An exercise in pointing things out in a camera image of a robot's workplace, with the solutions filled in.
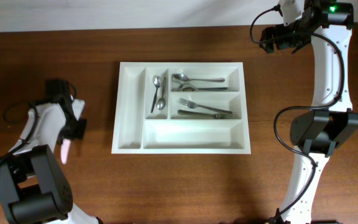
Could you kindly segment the pink white spoon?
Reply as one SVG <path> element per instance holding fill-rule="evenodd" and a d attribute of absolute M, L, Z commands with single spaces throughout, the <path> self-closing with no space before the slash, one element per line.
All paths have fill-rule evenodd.
<path fill-rule="evenodd" d="M 70 151 L 71 141 L 69 139 L 63 139 L 60 147 L 60 159 L 62 164 L 66 164 L 68 160 L 68 153 Z"/>

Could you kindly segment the silver fork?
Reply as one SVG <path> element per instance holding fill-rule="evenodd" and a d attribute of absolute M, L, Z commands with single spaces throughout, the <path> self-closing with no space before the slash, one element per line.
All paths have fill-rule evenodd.
<path fill-rule="evenodd" d="M 187 111 L 187 110 L 178 110 L 177 113 L 179 115 L 184 115 L 184 116 L 205 116 L 205 117 L 211 117 L 213 119 L 232 119 L 234 117 L 231 114 L 200 113 L 200 112 L 193 112 L 193 111 Z"/>
<path fill-rule="evenodd" d="M 200 104 L 197 104 L 197 103 L 195 103 L 193 101 L 186 100 L 184 98 L 179 98 L 178 102 L 180 104 L 182 104 L 183 106 L 185 106 L 187 108 L 191 108 L 191 109 L 195 109 L 195 108 L 200 107 L 200 108 L 204 108 L 206 110 L 214 111 L 214 112 L 217 112 L 217 113 L 233 114 L 233 112 L 229 111 L 229 110 L 222 110 L 222 109 L 213 108 L 213 107 L 210 107 L 210 106 L 200 105 Z"/>

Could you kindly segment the small silver teaspoon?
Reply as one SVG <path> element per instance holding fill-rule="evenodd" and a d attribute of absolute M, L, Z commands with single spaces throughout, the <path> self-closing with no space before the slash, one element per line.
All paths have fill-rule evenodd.
<path fill-rule="evenodd" d="M 157 109 L 158 110 L 163 110 L 165 105 L 166 105 L 166 100 L 165 100 L 165 89 L 166 89 L 166 85 L 167 85 L 167 81 L 166 78 L 163 78 L 163 85 L 162 85 L 162 91 L 161 91 L 161 97 L 158 99 L 157 102 Z"/>

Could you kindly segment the silver tablespoon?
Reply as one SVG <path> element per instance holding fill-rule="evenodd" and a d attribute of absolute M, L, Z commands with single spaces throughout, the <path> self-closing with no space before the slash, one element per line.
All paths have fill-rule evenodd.
<path fill-rule="evenodd" d="M 228 91 L 228 87 L 217 87 L 217 88 L 198 88 L 191 84 L 180 85 L 177 91 Z"/>
<path fill-rule="evenodd" d="M 212 78 L 212 79 L 205 79 L 205 78 L 189 78 L 185 74 L 182 73 L 174 73 L 172 75 L 172 80 L 180 83 L 180 84 L 187 84 L 192 81 L 201 81 L 201 82 L 215 82 L 215 83 L 223 83 L 226 80 L 224 78 Z"/>

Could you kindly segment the small teaspoon dark handle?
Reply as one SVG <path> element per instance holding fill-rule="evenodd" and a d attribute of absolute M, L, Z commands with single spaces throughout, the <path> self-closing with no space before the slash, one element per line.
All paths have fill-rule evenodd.
<path fill-rule="evenodd" d="M 154 97 L 153 97 L 153 100 L 152 100 L 152 106 L 151 106 L 151 109 L 150 109 L 150 112 L 153 113 L 154 112 L 154 107 L 155 107 L 155 104 L 156 104 L 156 101 L 157 101 L 157 94 L 158 94 L 158 89 L 160 88 L 161 86 L 161 77 L 160 76 L 154 76 L 153 77 L 153 84 L 154 84 L 154 87 L 155 87 L 155 93 L 154 93 Z"/>

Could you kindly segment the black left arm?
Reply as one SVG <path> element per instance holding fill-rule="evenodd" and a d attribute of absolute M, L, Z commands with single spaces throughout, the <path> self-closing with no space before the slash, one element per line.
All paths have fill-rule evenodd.
<path fill-rule="evenodd" d="M 8 223 L 94 223 L 73 202 L 70 184 L 54 156 L 62 144 L 66 163 L 70 143 L 83 139 L 85 102 L 67 80 L 47 80 L 46 97 L 30 101 L 28 120 L 17 143 L 0 157 L 0 204 Z"/>

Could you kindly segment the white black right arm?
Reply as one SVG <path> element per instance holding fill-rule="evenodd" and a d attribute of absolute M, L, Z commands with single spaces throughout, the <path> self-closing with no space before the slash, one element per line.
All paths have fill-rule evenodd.
<path fill-rule="evenodd" d="M 277 113 L 303 110 L 290 127 L 294 153 L 287 193 L 268 223 L 312 223 L 311 209 L 319 179 L 334 151 L 358 130 L 348 88 L 348 51 L 354 26 L 354 7 L 338 1 L 279 1 L 271 11 L 282 24 L 262 31 L 256 43 L 267 53 L 311 44 L 314 53 L 314 92 L 310 106 L 291 106 Z"/>

